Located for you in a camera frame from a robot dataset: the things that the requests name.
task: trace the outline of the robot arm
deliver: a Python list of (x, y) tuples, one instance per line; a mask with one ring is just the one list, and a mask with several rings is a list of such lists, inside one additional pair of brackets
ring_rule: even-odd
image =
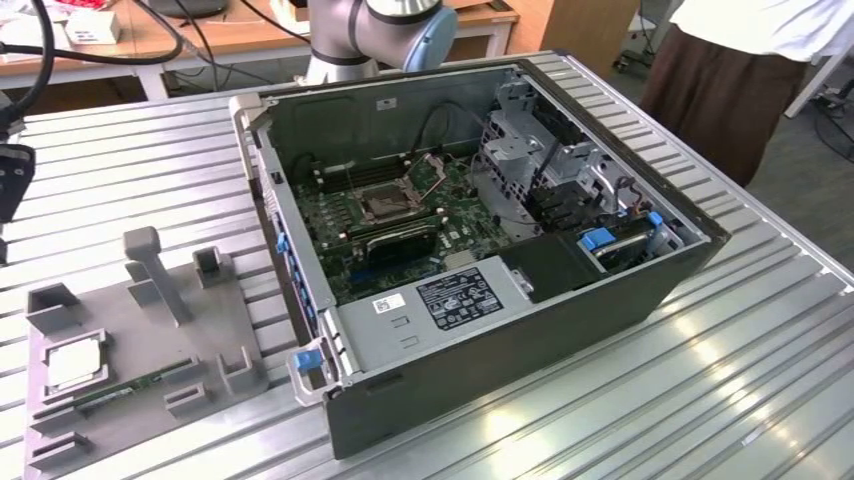
[(439, 66), (456, 32), (442, 0), (310, 0), (306, 84), (378, 74), (376, 61), (414, 72)]

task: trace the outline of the white table leg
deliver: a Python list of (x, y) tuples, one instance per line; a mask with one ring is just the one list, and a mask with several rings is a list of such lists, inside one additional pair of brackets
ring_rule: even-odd
[(490, 43), (486, 46), (486, 58), (500, 57), (507, 53), (507, 43), (510, 42), (510, 29), (512, 23), (496, 23), (492, 25)]
[(827, 82), (827, 78), (830, 77), (830, 75), (833, 75), (833, 72), (837, 70), (837, 68), (842, 64), (845, 57), (847, 57), (849, 55), (851, 47), (854, 47), (854, 45), (849, 46), (849, 48), (845, 51), (839, 52), (838, 54), (835, 54), (833, 57), (827, 59), (825, 66), (813, 77), (813, 80), (810, 80), (810, 83), (806, 85), (806, 87), (798, 94), (798, 98), (795, 98), (795, 101), (791, 102), (791, 105), (786, 110), (786, 116), (789, 118), (797, 117), (798, 113), (801, 113), (801, 110), (803, 110), (803, 107), (806, 106), (807, 102), (813, 99), (813, 97), (815, 96), (815, 93), (818, 93), (818, 89), (822, 88), (822, 85), (825, 84), (825, 82)]
[(148, 98), (148, 100), (168, 99), (170, 93), (167, 92), (166, 85), (163, 84), (163, 77), (160, 77), (160, 74), (163, 73), (163, 66), (146, 65), (138, 67), (135, 70), (139, 82), (143, 84), (146, 98)]

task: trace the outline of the gray floor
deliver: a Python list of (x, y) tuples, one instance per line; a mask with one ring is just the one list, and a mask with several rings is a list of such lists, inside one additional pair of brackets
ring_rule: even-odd
[[(846, 66), (829, 84), (839, 87), (851, 76), (854, 67)], [(609, 81), (637, 102), (645, 79), (645, 68), (635, 66), (625, 74), (614, 73)], [(854, 112), (846, 117), (847, 130), (854, 132)], [(747, 191), (854, 270), (854, 206), (847, 204), (849, 193), (854, 193), (854, 164), (819, 141), (814, 119), (811, 106), (797, 118), (783, 117)], [(829, 142), (847, 148), (825, 120), (819, 127)]]

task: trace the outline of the person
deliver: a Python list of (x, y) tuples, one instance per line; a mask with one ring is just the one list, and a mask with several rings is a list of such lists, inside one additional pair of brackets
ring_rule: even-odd
[(641, 108), (746, 186), (813, 56), (854, 39), (854, 0), (685, 0), (671, 22)]

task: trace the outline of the green circuit board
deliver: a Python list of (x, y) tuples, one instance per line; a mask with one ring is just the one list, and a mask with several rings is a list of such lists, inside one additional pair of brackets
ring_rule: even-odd
[[(443, 260), (448, 255), (468, 251), (471, 257), (480, 260), (511, 243), (504, 230), (492, 222), (492, 214), (483, 202), (472, 195), (466, 161), (448, 162), (444, 175), (444, 181), (418, 203), (418, 207), (400, 208), (411, 216), (404, 215), (390, 222), (388, 227), (371, 223), (366, 218), (362, 195), (386, 188), (394, 182), (386, 181), (335, 193), (322, 193), (311, 184), (295, 187), (298, 207), (339, 305), (442, 273), (447, 270)], [(412, 190), (419, 195), (436, 184), (438, 178), (436, 170), (427, 164), (418, 164), (407, 176)], [(386, 204), (390, 205), (394, 209), (398, 204)], [(359, 256), (366, 242), (419, 227), (438, 231), (431, 251), (402, 264), (379, 270), (366, 269), (364, 259)]]

